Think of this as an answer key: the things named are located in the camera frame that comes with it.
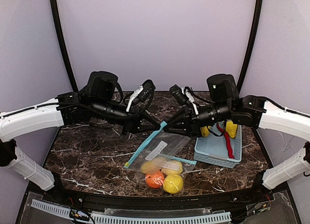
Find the yellow fruit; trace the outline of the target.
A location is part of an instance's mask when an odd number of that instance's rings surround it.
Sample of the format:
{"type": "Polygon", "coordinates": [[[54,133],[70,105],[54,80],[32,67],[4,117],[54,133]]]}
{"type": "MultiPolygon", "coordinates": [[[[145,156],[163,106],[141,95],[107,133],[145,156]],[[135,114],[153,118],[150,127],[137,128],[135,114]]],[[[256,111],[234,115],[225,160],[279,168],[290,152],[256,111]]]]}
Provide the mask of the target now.
{"type": "Polygon", "coordinates": [[[201,127],[200,130],[201,130],[202,137],[207,137],[210,134],[209,126],[201,127]]]}

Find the pale yellow potato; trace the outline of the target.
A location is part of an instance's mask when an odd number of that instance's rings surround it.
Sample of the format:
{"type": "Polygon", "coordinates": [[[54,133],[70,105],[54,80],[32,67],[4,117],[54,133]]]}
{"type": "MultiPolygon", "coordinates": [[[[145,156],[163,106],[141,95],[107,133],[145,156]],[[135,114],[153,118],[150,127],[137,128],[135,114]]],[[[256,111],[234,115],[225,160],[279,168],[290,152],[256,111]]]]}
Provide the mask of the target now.
{"type": "Polygon", "coordinates": [[[170,174],[180,175],[183,172],[182,163],[180,161],[175,160],[168,161],[163,165],[161,172],[164,175],[170,175],[170,174]]]}

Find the yellow mango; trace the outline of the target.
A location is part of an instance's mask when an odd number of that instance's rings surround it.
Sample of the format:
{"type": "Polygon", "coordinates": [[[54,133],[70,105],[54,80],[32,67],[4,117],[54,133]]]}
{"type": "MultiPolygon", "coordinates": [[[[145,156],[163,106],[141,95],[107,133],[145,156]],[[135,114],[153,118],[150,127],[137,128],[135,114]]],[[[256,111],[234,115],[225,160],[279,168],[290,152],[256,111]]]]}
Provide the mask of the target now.
{"type": "Polygon", "coordinates": [[[143,174],[154,174],[159,171],[166,162],[166,158],[157,157],[151,161],[144,162],[140,167],[140,170],[143,174]]]}

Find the clear zip bag blue zipper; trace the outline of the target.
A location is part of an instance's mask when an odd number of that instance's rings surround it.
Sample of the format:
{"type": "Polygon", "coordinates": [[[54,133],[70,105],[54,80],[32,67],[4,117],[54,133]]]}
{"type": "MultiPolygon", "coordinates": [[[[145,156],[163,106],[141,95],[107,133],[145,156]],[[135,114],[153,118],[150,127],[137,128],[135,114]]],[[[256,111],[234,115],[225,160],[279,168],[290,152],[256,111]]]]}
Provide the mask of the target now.
{"type": "MultiPolygon", "coordinates": [[[[182,193],[184,192],[184,188],[185,188],[185,179],[186,179],[186,176],[187,176],[187,174],[188,174],[189,172],[191,172],[191,171],[195,168],[197,162],[196,162],[196,161],[187,160],[187,159],[183,159],[183,158],[178,158],[178,157],[164,157],[164,158],[167,159],[167,162],[168,162],[168,161],[175,160],[175,161],[180,161],[180,162],[182,163],[183,172],[180,174],[180,176],[183,178],[184,187],[183,187],[183,189],[182,189],[179,193],[177,193],[177,194],[182,194],[182,193]]],[[[151,188],[151,187],[149,187],[149,186],[146,184],[146,182],[145,182],[145,174],[143,174],[143,173],[141,172],[141,170],[140,170],[140,167],[142,166],[142,164],[139,166],[138,171],[137,171],[137,173],[136,173],[136,175],[135,175],[135,181],[141,182],[141,183],[144,184],[146,187],[151,188]]],[[[156,188],[156,189],[155,189],[155,188],[151,188],[151,189],[154,189],[154,190],[159,190],[159,189],[161,189],[162,191],[164,191],[164,190],[163,190],[163,186],[161,186],[160,188],[156,188]]]]}

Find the orange fruit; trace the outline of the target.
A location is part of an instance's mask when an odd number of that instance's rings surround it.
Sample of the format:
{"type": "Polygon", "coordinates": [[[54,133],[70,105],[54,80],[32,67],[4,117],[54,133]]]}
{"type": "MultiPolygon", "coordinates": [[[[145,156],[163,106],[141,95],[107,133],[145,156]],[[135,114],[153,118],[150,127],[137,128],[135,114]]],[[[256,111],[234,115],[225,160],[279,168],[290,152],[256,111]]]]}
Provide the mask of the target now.
{"type": "Polygon", "coordinates": [[[164,183],[164,175],[161,171],[154,174],[145,174],[145,182],[151,188],[160,188],[164,183]]]}

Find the round yellow lemon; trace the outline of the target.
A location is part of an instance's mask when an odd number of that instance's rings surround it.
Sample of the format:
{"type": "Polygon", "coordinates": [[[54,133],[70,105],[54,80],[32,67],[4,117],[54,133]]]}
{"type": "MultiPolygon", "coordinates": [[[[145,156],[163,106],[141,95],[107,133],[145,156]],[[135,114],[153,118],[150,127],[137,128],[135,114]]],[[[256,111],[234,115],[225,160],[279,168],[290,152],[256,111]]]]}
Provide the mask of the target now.
{"type": "Polygon", "coordinates": [[[163,190],[170,194],[179,193],[184,187],[183,178],[178,174],[167,175],[163,182],[163,190]]]}

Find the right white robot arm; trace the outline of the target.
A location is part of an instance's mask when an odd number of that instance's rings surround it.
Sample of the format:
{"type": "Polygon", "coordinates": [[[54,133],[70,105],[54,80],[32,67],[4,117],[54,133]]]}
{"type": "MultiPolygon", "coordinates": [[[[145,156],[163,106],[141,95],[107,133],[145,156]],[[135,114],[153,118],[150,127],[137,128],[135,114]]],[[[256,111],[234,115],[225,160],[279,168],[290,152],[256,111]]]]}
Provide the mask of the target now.
{"type": "Polygon", "coordinates": [[[213,75],[206,80],[211,103],[198,108],[190,102],[177,85],[170,88],[171,95],[183,106],[167,121],[164,131],[188,137],[200,137],[201,128],[222,121],[255,129],[279,131],[302,138],[305,145],[292,157],[257,174],[254,186],[272,190],[278,185],[304,174],[310,169],[310,116],[280,106],[269,98],[248,95],[243,98],[234,77],[229,74],[213,75]]]}

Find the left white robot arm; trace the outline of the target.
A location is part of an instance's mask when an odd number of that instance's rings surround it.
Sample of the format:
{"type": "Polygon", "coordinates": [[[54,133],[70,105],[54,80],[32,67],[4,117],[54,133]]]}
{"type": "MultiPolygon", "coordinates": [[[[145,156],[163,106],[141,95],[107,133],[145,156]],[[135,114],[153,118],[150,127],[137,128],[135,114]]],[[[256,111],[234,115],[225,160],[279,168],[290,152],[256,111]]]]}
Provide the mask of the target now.
{"type": "Polygon", "coordinates": [[[15,138],[39,130],[70,126],[102,119],[122,127],[122,134],[138,134],[160,129],[146,110],[154,97],[155,85],[148,79],[124,101],[117,75],[98,71],[78,92],[58,95],[46,102],[0,115],[0,165],[13,169],[45,192],[61,192],[59,175],[28,157],[15,138]]]}

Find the light blue plastic basket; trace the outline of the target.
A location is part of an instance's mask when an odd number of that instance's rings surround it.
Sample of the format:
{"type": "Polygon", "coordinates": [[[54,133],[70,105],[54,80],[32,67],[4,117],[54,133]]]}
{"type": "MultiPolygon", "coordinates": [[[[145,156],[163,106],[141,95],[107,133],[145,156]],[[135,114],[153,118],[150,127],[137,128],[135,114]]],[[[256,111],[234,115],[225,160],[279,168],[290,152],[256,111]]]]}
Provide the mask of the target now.
{"type": "Polygon", "coordinates": [[[242,127],[238,126],[236,137],[230,138],[233,158],[229,157],[224,136],[209,134],[196,138],[194,160],[226,168],[234,168],[242,160],[242,127]]]}

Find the red chili pepper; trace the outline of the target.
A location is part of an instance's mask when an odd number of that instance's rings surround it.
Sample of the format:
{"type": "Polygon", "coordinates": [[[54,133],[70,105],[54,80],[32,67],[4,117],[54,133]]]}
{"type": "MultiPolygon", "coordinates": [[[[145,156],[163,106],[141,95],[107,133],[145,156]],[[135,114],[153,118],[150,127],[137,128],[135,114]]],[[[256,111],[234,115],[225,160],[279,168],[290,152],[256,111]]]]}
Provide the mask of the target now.
{"type": "Polygon", "coordinates": [[[233,155],[233,149],[231,146],[231,140],[230,140],[230,136],[229,134],[226,132],[226,130],[224,128],[221,128],[219,124],[217,124],[217,129],[223,133],[225,141],[226,141],[226,149],[228,152],[228,157],[230,159],[234,159],[234,155],[233,155]]]}

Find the black front table rail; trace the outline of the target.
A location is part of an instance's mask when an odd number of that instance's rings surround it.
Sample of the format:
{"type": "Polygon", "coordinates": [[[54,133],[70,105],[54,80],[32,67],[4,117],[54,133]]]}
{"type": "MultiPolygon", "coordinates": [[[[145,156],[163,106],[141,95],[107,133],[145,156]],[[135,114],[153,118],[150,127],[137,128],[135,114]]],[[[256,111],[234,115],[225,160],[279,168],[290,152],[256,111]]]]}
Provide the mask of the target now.
{"type": "Polygon", "coordinates": [[[74,207],[89,210],[141,209],[173,210],[211,207],[213,210],[244,210],[246,205],[267,200],[262,191],[252,188],[219,194],[197,196],[132,197],[79,192],[63,188],[65,198],[72,198],[74,207]]]}

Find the black frame post right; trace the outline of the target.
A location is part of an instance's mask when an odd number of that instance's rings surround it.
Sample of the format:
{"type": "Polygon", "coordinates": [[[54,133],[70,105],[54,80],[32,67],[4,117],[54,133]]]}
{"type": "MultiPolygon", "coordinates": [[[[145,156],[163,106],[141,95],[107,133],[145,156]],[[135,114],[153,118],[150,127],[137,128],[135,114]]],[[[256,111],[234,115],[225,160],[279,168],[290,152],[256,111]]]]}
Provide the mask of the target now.
{"type": "Polygon", "coordinates": [[[252,55],[252,51],[254,48],[255,39],[257,35],[257,30],[259,26],[262,5],[263,5],[263,0],[255,0],[255,7],[254,7],[253,19],[251,23],[249,38],[248,38],[248,44],[247,44],[247,48],[245,51],[245,56],[244,56],[243,64],[242,64],[241,71],[239,74],[239,78],[237,81],[237,89],[239,92],[242,89],[242,86],[244,84],[244,81],[247,75],[248,66],[250,63],[250,59],[251,59],[251,55],[252,55]]]}

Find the black frame post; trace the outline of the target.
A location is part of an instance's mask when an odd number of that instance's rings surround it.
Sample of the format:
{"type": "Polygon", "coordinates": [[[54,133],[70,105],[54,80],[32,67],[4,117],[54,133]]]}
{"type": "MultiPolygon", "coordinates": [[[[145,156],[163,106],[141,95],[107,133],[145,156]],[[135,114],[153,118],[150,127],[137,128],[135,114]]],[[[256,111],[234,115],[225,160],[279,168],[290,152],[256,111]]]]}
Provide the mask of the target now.
{"type": "Polygon", "coordinates": [[[248,38],[248,44],[247,44],[247,48],[245,51],[245,56],[244,56],[243,64],[242,64],[241,71],[239,74],[239,78],[237,81],[237,89],[239,92],[242,89],[242,86],[244,84],[244,81],[247,75],[248,66],[250,63],[250,59],[251,59],[251,55],[252,55],[252,51],[254,48],[255,39],[257,35],[257,30],[259,26],[262,5],[263,5],[263,0],[255,0],[255,7],[254,7],[253,19],[251,23],[249,38],[248,38]]]}
{"type": "Polygon", "coordinates": [[[53,17],[53,22],[54,22],[54,28],[56,31],[56,36],[57,36],[59,48],[61,51],[62,60],[63,60],[64,66],[65,66],[65,71],[66,71],[67,77],[69,79],[72,91],[78,92],[77,82],[76,82],[76,79],[74,76],[73,68],[71,65],[71,61],[69,58],[69,54],[67,51],[65,38],[64,38],[63,30],[62,30],[58,1],[57,0],[49,0],[49,2],[50,2],[51,12],[52,12],[52,17],[53,17]]]}

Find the black frame post left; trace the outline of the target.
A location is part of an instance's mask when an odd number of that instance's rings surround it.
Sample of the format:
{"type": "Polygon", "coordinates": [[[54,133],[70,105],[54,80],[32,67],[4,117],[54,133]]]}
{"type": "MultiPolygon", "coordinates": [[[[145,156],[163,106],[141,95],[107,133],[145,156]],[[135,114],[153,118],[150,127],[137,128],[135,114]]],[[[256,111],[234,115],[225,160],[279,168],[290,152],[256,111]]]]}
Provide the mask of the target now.
{"type": "Polygon", "coordinates": [[[49,2],[50,2],[51,12],[52,12],[52,17],[53,17],[53,22],[54,22],[54,28],[56,31],[56,36],[57,36],[59,48],[61,51],[62,60],[63,60],[64,66],[65,66],[65,71],[66,71],[67,77],[69,79],[72,91],[78,92],[77,82],[76,82],[76,79],[74,76],[73,68],[71,65],[71,61],[69,58],[69,54],[67,51],[65,38],[64,38],[63,30],[62,30],[58,1],[57,0],[49,0],[49,2]]]}

